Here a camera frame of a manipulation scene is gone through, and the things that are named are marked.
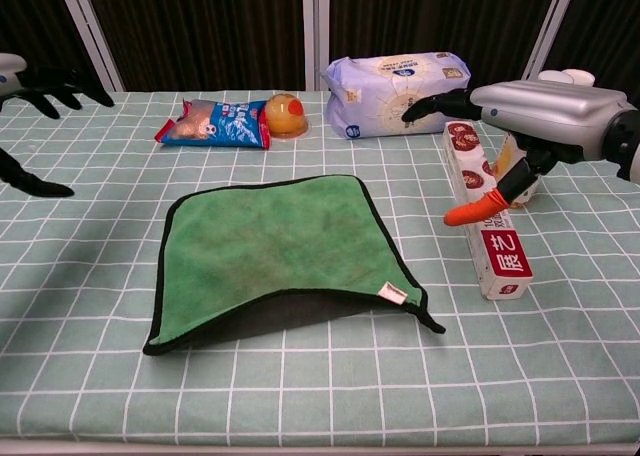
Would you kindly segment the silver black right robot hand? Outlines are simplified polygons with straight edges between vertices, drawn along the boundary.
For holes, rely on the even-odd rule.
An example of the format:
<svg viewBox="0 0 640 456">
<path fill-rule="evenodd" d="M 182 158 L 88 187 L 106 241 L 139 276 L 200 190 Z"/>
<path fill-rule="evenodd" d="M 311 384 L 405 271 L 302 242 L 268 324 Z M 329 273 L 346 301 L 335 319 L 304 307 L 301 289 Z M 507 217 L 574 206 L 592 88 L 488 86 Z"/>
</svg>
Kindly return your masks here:
<svg viewBox="0 0 640 456">
<path fill-rule="evenodd" d="M 402 120 L 413 122 L 432 113 L 505 130 L 525 152 L 481 199 L 448 211 L 447 226 L 474 224 L 500 213 L 559 162 L 606 160 L 619 165 L 619 178 L 639 182 L 639 110 L 621 91 L 514 80 L 422 98 Z"/>
</svg>

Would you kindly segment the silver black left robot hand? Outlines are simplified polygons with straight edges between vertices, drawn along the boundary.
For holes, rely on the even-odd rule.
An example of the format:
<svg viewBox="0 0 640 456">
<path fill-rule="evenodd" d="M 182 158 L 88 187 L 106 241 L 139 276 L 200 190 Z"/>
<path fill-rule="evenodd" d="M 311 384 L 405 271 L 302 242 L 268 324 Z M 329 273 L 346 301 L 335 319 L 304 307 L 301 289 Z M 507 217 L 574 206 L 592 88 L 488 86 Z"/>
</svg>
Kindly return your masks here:
<svg viewBox="0 0 640 456">
<path fill-rule="evenodd" d="M 102 106 L 114 106 L 113 99 L 98 81 L 76 70 L 30 67 L 22 56 L 1 54 L 1 104 L 13 98 L 21 99 L 44 116 L 59 119 L 60 114 L 48 96 L 69 109 L 81 110 L 76 93 Z M 74 191 L 65 185 L 47 182 L 29 173 L 4 149 L 1 150 L 1 181 L 33 197 L 68 198 L 74 195 Z"/>
</svg>

